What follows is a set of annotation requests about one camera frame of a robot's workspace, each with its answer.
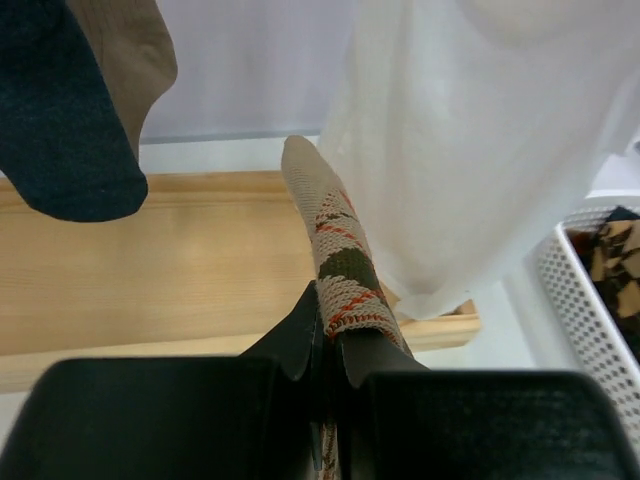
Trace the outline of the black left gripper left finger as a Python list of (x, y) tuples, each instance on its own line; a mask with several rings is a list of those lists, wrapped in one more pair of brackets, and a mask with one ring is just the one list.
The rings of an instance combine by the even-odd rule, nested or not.
[(1, 453), (5, 479), (314, 479), (314, 286), (237, 356), (76, 358), (35, 383)]

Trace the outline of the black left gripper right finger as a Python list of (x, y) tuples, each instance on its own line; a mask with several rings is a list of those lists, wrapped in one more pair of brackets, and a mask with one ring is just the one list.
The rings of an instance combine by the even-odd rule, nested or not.
[(635, 479), (600, 387), (571, 371), (432, 371), (373, 330), (339, 337), (346, 479)]

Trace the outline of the beige orange argyle sock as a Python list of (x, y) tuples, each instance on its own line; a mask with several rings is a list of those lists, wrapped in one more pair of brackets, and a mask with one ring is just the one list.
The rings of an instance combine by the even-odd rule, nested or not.
[(390, 479), (393, 455), (381, 436), (393, 408), (381, 402), (386, 374), (417, 362), (376, 274), (346, 189), (302, 136), (284, 142), (281, 171), (304, 222), (321, 319), (323, 479)]

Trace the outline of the dark navy sock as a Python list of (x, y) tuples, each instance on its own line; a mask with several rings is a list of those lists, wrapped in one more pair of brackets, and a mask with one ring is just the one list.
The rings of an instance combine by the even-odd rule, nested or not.
[(1, 4), (1, 171), (32, 209), (105, 222), (148, 194), (90, 45), (62, 1)]

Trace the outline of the taupe sock maroon striped cuff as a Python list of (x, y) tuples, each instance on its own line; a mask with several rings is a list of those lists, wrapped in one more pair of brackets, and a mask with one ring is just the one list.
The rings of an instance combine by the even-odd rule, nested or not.
[(174, 44), (155, 0), (70, 0), (135, 155), (144, 122), (175, 83)]

